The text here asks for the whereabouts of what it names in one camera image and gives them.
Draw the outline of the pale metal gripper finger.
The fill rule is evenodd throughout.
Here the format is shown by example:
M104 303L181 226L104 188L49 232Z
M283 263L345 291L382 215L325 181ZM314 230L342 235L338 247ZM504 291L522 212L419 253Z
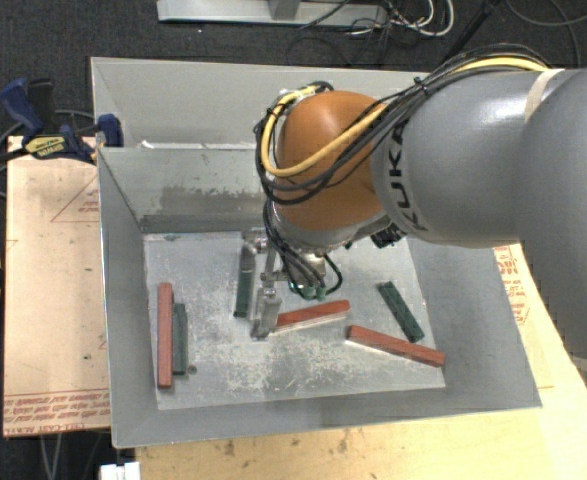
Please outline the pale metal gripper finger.
M255 270L256 255L257 248L254 236L251 233L243 233L239 262L241 273L252 273Z
M275 288L259 288L251 307L250 335L254 339L265 339L277 327L277 318L282 299Z

